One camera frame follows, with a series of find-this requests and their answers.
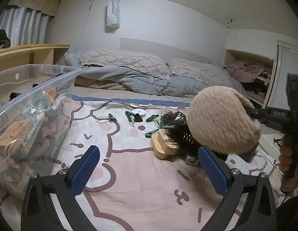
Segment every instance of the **white bag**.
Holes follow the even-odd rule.
[[[120,8],[118,0],[108,2],[106,24],[111,28],[120,26]]]

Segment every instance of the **metal screw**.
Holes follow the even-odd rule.
[[[58,173],[62,176],[62,175],[65,175],[67,173],[67,170],[65,168],[62,168],[62,169],[59,170]]]
[[[267,175],[266,173],[264,173],[264,172],[260,173],[260,176],[261,176],[262,178],[267,178],[267,177],[268,177],[268,175]]]
[[[32,173],[30,177],[33,178],[33,179],[35,179],[35,178],[38,177],[38,174],[37,173]]]
[[[240,173],[240,171],[239,171],[239,169],[234,168],[234,169],[231,170],[231,173],[236,176]]]

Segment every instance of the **white door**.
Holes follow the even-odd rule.
[[[290,109],[286,94],[288,73],[298,74],[298,47],[279,43],[276,75],[267,106]]]

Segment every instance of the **gray curtain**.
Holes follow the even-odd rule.
[[[0,16],[0,29],[4,29],[11,46],[44,43],[49,15],[31,8],[9,6]]]

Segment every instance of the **headboard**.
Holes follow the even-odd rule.
[[[211,59],[195,54],[191,51],[180,49],[177,47],[156,43],[152,41],[137,40],[131,38],[121,38],[120,49],[135,51],[141,53],[149,53],[157,55],[163,61],[168,62],[171,59],[182,58],[190,61],[197,61],[202,63],[211,63]]]

